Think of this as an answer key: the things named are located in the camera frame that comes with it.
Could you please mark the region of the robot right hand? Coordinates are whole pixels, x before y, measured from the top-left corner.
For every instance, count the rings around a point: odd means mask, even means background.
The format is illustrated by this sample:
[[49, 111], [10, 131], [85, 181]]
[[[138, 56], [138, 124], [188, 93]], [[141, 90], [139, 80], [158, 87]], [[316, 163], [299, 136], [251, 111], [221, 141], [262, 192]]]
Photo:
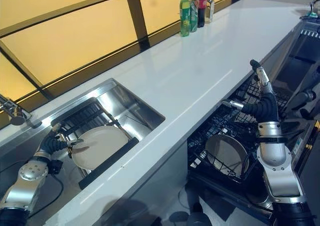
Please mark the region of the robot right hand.
[[258, 123], [279, 122], [277, 99], [265, 69], [254, 59], [249, 63], [258, 79], [259, 101], [243, 104], [231, 99], [224, 99], [222, 104], [229, 108], [235, 108], [244, 114], [251, 115]]

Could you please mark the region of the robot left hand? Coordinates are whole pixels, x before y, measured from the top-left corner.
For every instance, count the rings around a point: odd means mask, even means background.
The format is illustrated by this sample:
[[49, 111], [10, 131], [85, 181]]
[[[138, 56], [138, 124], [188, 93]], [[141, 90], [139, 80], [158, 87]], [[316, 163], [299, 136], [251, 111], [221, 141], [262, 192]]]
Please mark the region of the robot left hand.
[[77, 144], [81, 144], [84, 142], [83, 139], [78, 138], [75, 140], [69, 140], [69, 141], [63, 141], [60, 140], [60, 134], [61, 130], [51, 130], [41, 141], [41, 143], [39, 144], [39, 147], [37, 149], [37, 153], [41, 152], [41, 153], [45, 153], [48, 155], [52, 155], [53, 153], [69, 148], [69, 147], [73, 147]]

